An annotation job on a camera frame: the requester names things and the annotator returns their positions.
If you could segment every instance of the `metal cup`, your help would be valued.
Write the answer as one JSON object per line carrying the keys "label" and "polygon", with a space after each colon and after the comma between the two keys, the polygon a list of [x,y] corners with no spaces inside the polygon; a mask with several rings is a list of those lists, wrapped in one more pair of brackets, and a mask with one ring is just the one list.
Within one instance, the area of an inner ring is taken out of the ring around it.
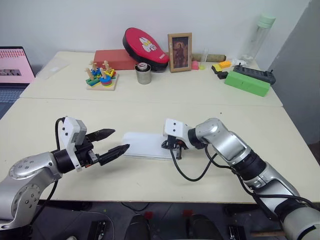
{"label": "metal cup", "polygon": [[140,84],[151,83],[151,66],[145,62],[140,62],[135,65],[136,77]]}

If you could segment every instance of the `green bottle cap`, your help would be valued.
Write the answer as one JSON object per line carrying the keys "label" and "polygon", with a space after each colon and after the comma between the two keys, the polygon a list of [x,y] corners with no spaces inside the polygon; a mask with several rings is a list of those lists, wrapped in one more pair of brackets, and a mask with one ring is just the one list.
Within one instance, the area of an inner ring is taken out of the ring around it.
{"label": "green bottle cap", "polygon": [[261,14],[260,19],[258,21],[258,26],[264,29],[269,29],[274,24],[276,18],[273,16],[268,16],[265,14]]}

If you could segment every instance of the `wooden frame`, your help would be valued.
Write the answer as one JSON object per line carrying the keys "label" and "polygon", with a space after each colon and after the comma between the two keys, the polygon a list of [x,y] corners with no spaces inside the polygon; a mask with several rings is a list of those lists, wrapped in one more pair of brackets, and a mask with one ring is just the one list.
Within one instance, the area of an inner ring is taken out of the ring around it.
{"label": "wooden frame", "polygon": [[192,33],[168,34],[168,49],[170,57],[170,72],[191,70]]}

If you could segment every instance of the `water bottle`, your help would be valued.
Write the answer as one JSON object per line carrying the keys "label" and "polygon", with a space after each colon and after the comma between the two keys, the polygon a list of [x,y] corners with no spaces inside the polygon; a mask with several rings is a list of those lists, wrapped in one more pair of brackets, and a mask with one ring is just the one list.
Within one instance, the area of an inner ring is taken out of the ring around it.
{"label": "water bottle", "polygon": [[249,38],[249,42],[245,45],[245,48],[240,55],[241,60],[246,61],[249,64],[255,59],[275,20],[275,17],[267,16],[265,14],[260,16],[257,26]]}

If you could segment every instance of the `white table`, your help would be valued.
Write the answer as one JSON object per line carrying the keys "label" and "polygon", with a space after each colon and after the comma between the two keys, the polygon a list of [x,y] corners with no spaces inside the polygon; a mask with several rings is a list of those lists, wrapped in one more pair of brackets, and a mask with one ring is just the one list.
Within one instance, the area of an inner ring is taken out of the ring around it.
{"label": "white table", "polygon": [[[300,194],[320,202],[320,167],[282,107],[184,103],[135,103],[64,99],[19,99],[0,120],[0,179],[19,159],[56,148],[54,123],[71,116],[83,120],[88,133],[113,128],[109,138],[94,143],[103,154],[120,145],[126,132],[161,133],[165,118],[195,126],[220,118],[229,130],[291,182]],[[186,150],[178,162],[197,177],[208,160],[203,150]],[[46,198],[50,188],[42,195]],[[54,200],[252,203],[238,179],[213,165],[198,182],[185,180],[173,162],[120,157],[104,166],[69,172],[59,181]]]}
{"label": "white table", "polygon": [[282,106],[272,88],[261,97],[224,84],[211,69],[212,63],[208,63],[205,70],[170,73],[167,68],[164,73],[152,73],[152,82],[148,85],[138,83],[134,70],[120,70],[115,91],[92,91],[86,89],[85,68],[90,68],[94,53],[61,51],[55,57],[70,65],[48,79],[37,77],[21,98]]}

